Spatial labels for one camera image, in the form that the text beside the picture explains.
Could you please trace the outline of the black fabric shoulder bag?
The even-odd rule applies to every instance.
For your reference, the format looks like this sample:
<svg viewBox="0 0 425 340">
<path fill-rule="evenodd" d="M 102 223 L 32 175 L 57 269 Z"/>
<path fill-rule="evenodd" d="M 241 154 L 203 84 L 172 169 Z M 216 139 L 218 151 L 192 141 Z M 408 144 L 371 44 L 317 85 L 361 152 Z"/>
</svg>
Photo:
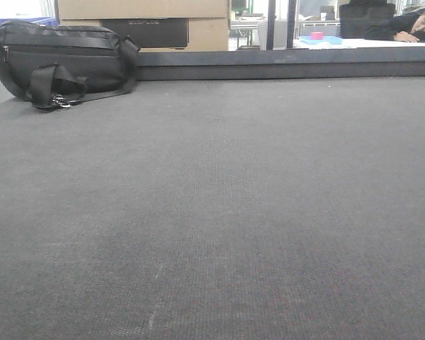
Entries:
<svg viewBox="0 0 425 340">
<path fill-rule="evenodd" d="M 16 98 L 53 111 L 130 93 L 138 46 L 100 26 L 0 25 L 0 81 Z"/>
</svg>

